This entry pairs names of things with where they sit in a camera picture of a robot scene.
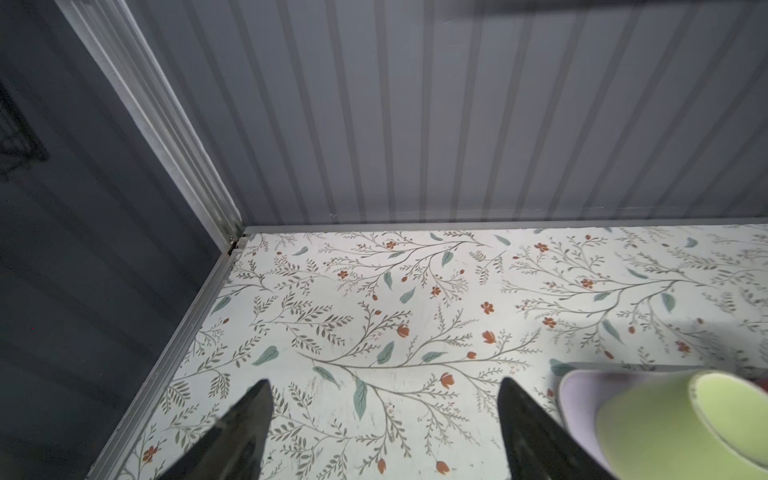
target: orange flower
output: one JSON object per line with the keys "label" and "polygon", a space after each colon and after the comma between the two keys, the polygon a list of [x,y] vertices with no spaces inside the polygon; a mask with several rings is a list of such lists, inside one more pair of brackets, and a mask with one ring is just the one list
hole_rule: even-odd
{"label": "orange flower", "polygon": [[440,376],[440,383],[442,383],[442,386],[445,388],[450,388],[450,386],[453,385],[453,375],[448,372],[443,373]]}
{"label": "orange flower", "polygon": [[678,352],[682,352],[684,355],[690,353],[690,347],[685,342],[678,340],[675,343],[677,344]]}
{"label": "orange flower", "polygon": [[445,462],[437,462],[437,465],[435,466],[435,468],[437,468],[437,471],[439,473],[442,473],[443,475],[451,471],[451,469],[448,468]]}
{"label": "orange flower", "polygon": [[144,463],[149,463],[152,461],[152,457],[154,454],[157,453],[157,451],[160,450],[158,447],[150,447],[147,449],[146,452],[144,452],[144,457],[142,460],[144,460]]}

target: leaf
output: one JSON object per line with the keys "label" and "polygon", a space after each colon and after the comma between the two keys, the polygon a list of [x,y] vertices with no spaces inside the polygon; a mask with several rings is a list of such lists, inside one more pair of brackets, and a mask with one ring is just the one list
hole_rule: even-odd
{"label": "leaf", "polygon": [[339,384],[336,382],[336,379],[333,378],[333,374],[329,372],[328,370],[324,369],[322,366],[316,366],[313,368],[315,372],[318,372],[320,376],[322,376],[325,380],[328,380],[329,382],[332,382],[333,385],[341,388]]}
{"label": "leaf", "polygon": [[621,341],[621,337],[619,336],[619,332],[616,331],[613,325],[611,325],[611,322],[609,322],[607,319],[603,320],[603,328],[606,332],[610,333],[616,340],[619,341],[622,345],[624,342]]}
{"label": "leaf", "polygon": [[256,362],[253,362],[253,365],[258,366],[262,363],[269,362],[270,360],[275,360],[279,354],[280,352],[277,351],[276,346],[268,346],[266,350],[264,350],[264,353],[262,353],[261,356],[256,360]]}
{"label": "leaf", "polygon": [[672,313],[672,309],[675,306],[675,299],[673,296],[671,296],[669,293],[664,292],[661,294],[661,301],[664,302],[664,306],[667,308],[667,312]]}
{"label": "leaf", "polygon": [[425,353],[424,356],[422,357],[422,362],[429,363],[432,360],[434,360],[434,359],[436,359],[436,358],[438,358],[440,356],[443,356],[443,355],[445,355],[445,352],[429,352],[429,353]]}
{"label": "leaf", "polygon": [[379,355],[376,356],[376,363],[383,365],[392,358],[392,351],[395,349],[395,342],[387,343]]}
{"label": "leaf", "polygon": [[368,386],[361,379],[355,379],[357,388],[353,400],[355,403],[355,412],[358,418],[362,420],[362,414],[366,412],[366,397],[368,396]]}
{"label": "leaf", "polygon": [[563,376],[571,370],[576,370],[575,367],[556,359],[549,359],[549,368],[556,376]]}
{"label": "leaf", "polygon": [[627,270],[629,270],[629,273],[631,273],[632,275],[635,275],[637,278],[648,278],[648,275],[643,275],[642,273],[638,273],[632,270],[631,268],[627,268]]}
{"label": "leaf", "polygon": [[400,302],[402,302],[402,303],[407,303],[407,302],[408,302],[408,300],[410,300],[410,299],[411,299],[411,297],[413,296],[413,292],[415,292],[415,291],[416,291],[416,287],[413,287],[413,288],[411,288],[411,291],[410,291],[410,292],[405,292],[405,293],[404,293],[404,294],[403,294],[403,295],[400,297]]}
{"label": "leaf", "polygon": [[217,312],[218,310],[223,309],[225,306],[227,306],[227,304],[230,302],[230,300],[232,300],[232,297],[230,295],[227,295],[223,299],[219,300],[219,303],[216,304],[216,306],[214,307],[214,311],[213,312]]}

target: floral pattern surface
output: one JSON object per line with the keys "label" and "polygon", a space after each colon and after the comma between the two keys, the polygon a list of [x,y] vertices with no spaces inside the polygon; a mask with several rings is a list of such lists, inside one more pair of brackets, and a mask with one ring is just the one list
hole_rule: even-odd
{"label": "floral pattern surface", "polygon": [[154,478],[259,379],[263,478],[508,477],[496,396],[557,418],[574,364],[768,362],[768,227],[256,234],[120,478]]}

